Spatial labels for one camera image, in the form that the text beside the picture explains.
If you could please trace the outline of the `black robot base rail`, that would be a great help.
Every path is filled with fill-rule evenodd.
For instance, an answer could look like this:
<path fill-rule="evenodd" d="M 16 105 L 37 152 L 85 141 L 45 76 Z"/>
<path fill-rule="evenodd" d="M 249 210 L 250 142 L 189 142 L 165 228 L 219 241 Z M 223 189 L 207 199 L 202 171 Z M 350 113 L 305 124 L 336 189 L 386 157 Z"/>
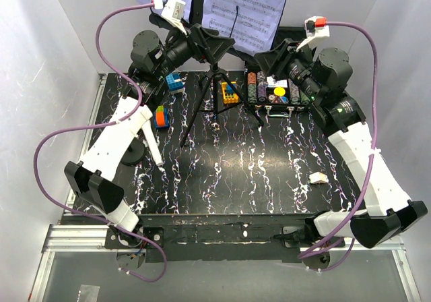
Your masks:
<path fill-rule="evenodd" d="M 140 214 L 143 234 L 164 251 L 145 245 L 148 263 L 279 260 L 297 262 L 309 248 L 310 214 Z"/>

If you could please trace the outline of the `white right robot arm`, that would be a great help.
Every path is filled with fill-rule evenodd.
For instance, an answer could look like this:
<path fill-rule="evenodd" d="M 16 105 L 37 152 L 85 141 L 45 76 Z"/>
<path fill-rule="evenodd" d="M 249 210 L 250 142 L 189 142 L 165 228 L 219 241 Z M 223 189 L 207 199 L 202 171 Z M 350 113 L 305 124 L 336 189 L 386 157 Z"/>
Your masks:
<path fill-rule="evenodd" d="M 329 47 L 316 58 L 313 54 L 309 46 L 298 49 L 285 39 L 254 58 L 266 75 L 290 80 L 311 100 L 314 122 L 341 154 L 358 186 L 366 188 L 360 194 L 360 207 L 336 236 L 351 237 L 373 248 L 411 228 L 428 209 L 403 191 L 381 154 L 372 148 L 366 118 L 345 91 L 353 73 L 347 53 Z"/>

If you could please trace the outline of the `black tripod music stand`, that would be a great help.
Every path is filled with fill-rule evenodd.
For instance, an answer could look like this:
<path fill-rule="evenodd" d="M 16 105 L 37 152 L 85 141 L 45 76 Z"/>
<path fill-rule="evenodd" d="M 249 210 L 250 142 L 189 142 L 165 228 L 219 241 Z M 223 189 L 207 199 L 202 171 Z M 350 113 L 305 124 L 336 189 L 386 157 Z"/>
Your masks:
<path fill-rule="evenodd" d="M 192 20 L 190 23 L 187 23 L 184 20 L 182 20 L 182 23 L 185 25 L 185 30 L 187 32 L 185 35 L 188 36 L 190 39 L 191 39 L 191 27 L 195 24 L 199 24 L 197 21 L 197 18 L 199 16 L 197 11 L 202 9 L 203 9 L 203 0 L 192 0 L 191 1 Z M 164 18 L 162 18 L 162 16 L 156 13 L 152 13 L 149 16 L 149 19 L 152 24 L 157 25 L 160 28 L 164 28 L 169 31 L 175 28 L 170 23 L 168 23 Z M 164 47 L 165 47 L 165 43 L 164 44 L 160 43 L 156 47 L 158 50 L 162 52 L 162 58 L 155 60 L 156 67 L 150 71 L 153 75 L 158 77 L 162 82 L 166 80 L 166 76 L 168 74 L 176 70 L 176 69 L 169 69 L 166 66 L 166 63 L 164 61 L 165 60 Z M 235 91 L 235 93 L 238 95 L 240 99 L 239 103 L 232 104 L 222 110 L 218 109 L 218 84 L 220 81 L 227 82 L 229 83 L 229 85 L 231 85 L 233 91 Z M 258 124 L 260 126 L 264 125 L 264 122 L 261 120 L 260 117 L 258 117 L 256 112 L 254 111 L 254 106 L 248 103 L 245 97 L 240 93 L 240 91 L 238 91 L 238 88 L 228 79 L 226 71 L 219 68 L 218 63 L 214 65 L 210 65 L 209 71 L 199 80 L 199 87 L 202 89 L 201 97 L 196 102 L 196 106 L 193 109 L 193 115 L 191 117 L 191 120 L 187 125 L 187 129 L 185 131 L 185 134 L 183 135 L 182 140 L 180 141 L 181 147 L 185 145 L 188 139 L 189 133 L 191 131 L 191 127 L 195 122 L 197 113 L 204 111 L 203 109 L 201 109 L 201 105 L 203 103 L 203 100 L 205 99 L 207 91 L 210 88 L 213 89 L 213 108 L 209 111 L 210 113 L 213 113 L 214 115 L 218 115 L 220 113 L 223 113 L 224 111 L 233 109 L 234 107 L 237 107 L 238 105 L 243 104 L 246 107 L 246 109 L 248 109 L 253 114 Z"/>

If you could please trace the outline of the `black desktop microphone stand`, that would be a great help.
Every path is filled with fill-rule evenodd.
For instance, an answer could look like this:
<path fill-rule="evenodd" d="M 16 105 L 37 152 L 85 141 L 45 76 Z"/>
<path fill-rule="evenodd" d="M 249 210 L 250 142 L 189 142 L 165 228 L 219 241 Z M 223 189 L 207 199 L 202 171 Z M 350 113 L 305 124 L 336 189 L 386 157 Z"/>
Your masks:
<path fill-rule="evenodd" d="M 134 138 L 123 154 L 123 157 L 121 158 L 121 164 L 130 167 L 135 166 L 142 161 L 144 156 L 145 145 L 137 138 Z"/>

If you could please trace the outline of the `white microphone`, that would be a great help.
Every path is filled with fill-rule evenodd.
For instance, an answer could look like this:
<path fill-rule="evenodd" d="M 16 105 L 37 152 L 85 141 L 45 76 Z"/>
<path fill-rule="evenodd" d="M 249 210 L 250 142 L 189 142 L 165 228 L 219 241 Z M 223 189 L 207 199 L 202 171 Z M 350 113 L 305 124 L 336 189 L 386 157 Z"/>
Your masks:
<path fill-rule="evenodd" d="M 157 141 L 155 139 L 154 133 L 152 131 L 151 123 L 147 121 L 143 127 L 141 128 L 144 134 L 145 140 L 148 144 L 148 148 L 150 149 L 150 153 L 152 158 L 156 164 L 156 166 L 160 167 L 163 165 L 162 156 L 160 154 Z"/>

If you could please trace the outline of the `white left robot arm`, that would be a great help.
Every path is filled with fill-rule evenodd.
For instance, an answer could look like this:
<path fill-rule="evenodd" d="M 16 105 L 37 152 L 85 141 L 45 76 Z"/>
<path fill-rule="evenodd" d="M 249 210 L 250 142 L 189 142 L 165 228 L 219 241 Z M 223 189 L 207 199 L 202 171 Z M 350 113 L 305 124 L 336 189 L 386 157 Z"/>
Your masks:
<path fill-rule="evenodd" d="M 162 164 L 151 119 L 168 91 L 167 76 L 189 59 L 215 65 L 233 45 L 233 38 L 199 24 L 172 29 L 165 42 L 152 30 L 138 33 L 126 77 L 132 84 L 123 88 L 110 126 L 78 163 L 67 163 L 65 176 L 75 195 L 95 207 L 108 224 L 121 227 L 120 240 L 127 247 L 138 247 L 143 231 L 123 189 L 112 182 L 118 166 L 139 163 L 146 146 L 154 162 Z"/>

